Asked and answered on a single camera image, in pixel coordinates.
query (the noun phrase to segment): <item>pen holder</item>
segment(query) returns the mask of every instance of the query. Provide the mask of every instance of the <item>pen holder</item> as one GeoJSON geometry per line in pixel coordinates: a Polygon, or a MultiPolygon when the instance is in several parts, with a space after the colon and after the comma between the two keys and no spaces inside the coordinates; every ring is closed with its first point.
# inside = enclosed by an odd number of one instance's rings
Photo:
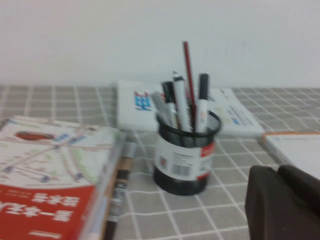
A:
{"type": "Polygon", "coordinates": [[[201,192],[207,185],[215,135],[222,123],[208,112],[206,132],[187,132],[164,123],[160,115],[153,179],[168,193],[188,196],[201,192]]]}

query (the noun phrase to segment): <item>red book cover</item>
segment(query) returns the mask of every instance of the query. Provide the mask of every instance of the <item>red book cover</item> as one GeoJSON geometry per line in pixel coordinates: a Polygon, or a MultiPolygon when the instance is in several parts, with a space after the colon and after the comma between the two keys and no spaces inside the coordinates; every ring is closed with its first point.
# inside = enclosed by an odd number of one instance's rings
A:
{"type": "Polygon", "coordinates": [[[77,239],[117,131],[12,118],[0,132],[0,240],[77,239]]]}

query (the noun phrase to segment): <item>tablecloth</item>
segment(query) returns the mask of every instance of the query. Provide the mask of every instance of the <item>tablecloth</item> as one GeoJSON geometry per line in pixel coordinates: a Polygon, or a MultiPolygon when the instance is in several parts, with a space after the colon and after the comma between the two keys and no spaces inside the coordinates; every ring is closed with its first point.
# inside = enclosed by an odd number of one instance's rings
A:
{"type": "MultiPolygon", "coordinates": [[[[319,131],[320,88],[233,88],[267,132],[319,131]]],[[[115,86],[0,86],[0,118],[14,115],[116,126],[115,86]]],[[[219,136],[207,189],[175,196],[152,179],[156,134],[129,130],[138,143],[116,240],[249,240],[244,210],[249,168],[279,166],[259,139],[219,136]]]]}

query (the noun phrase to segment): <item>marker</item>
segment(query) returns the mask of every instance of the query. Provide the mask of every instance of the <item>marker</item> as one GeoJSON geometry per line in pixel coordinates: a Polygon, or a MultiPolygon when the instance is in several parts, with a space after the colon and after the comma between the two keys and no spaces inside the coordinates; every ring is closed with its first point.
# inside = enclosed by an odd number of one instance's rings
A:
{"type": "Polygon", "coordinates": [[[174,83],[172,81],[166,81],[162,83],[163,93],[165,97],[166,109],[168,111],[169,120],[171,121],[172,126],[177,129],[177,112],[175,104],[175,91],[174,83]]]}
{"type": "Polygon", "coordinates": [[[195,132],[203,133],[207,131],[207,114],[208,114],[208,90],[209,75],[200,74],[199,95],[195,114],[195,132]]]}
{"type": "Polygon", "coordinates": [[[173,127],[170,121],[170,117],[167,111],[167,106],[165,105],[162,95],[160,92],[155,91],[150,95],[155,108],[158,110],[158,114],[163,119],[164,123],[173,127]]]}
{"type": "Polygon", "coordinates": [[[185,80],[179,76],[174,77],[173,88],[175,102],[178,106],[178,117],[180,120],[180,128],[185,132],[192,132],[190,108],[187,103],[185,80]]]}

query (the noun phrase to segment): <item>gray checkered tablecloth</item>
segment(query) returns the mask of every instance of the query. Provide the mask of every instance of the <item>gray checkered tablecloth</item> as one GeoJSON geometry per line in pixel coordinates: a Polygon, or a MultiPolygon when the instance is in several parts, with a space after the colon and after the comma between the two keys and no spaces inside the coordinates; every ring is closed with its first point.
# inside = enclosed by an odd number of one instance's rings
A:
{"type": "MultiPolygon", "coordinates": [[[[320,89],[234,88],[267,132],[319,131],[320,89]]],[[[0,86],[0,117],[53,118],[116,125],[117,91],[108,87],[0,86]]],[[[220,136],[207,189],[199,195],[168,194],[152,180],[154,132],[128,131],[139,144],[116,240],[249,240],[244,210],[249,168],[278,168],[258,140],[220,136]]]]}

